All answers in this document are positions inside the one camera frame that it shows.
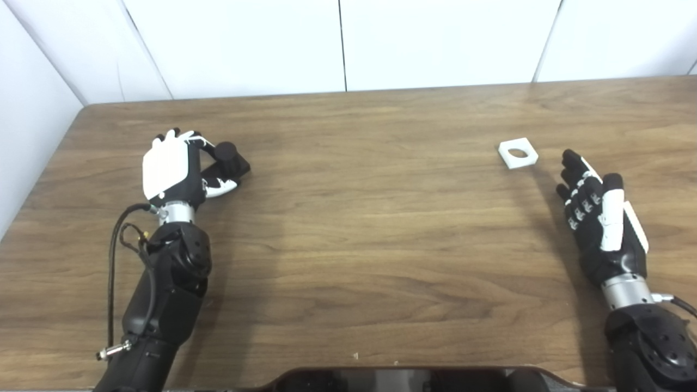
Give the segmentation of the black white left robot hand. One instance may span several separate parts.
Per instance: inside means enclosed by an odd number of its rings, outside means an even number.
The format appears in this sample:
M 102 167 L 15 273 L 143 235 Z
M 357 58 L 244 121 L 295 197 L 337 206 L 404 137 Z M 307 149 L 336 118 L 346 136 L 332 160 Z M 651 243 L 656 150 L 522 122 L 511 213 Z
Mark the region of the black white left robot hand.
M 159 134 L 142 162 L 143 193 L 158 208 L 177 201 L 194 209 L 237 189 L 250 164 L 231 142 L 214 144 L 177 127 Z

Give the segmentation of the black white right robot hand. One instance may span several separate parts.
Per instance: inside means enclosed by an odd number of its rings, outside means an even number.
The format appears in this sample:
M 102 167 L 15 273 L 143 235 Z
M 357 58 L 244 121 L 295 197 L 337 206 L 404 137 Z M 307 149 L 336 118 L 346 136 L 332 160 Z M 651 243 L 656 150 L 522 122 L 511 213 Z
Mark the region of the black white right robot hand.
M 563 151 L 561 163 L 563 183 L 556 192 L 563 200 L 565 223 L 586 278 L 597 287 L 623 274 L 646 278 L 649 243 L 626 198 L 622 176 L 616 172 L 599 176 L 572 149 Z

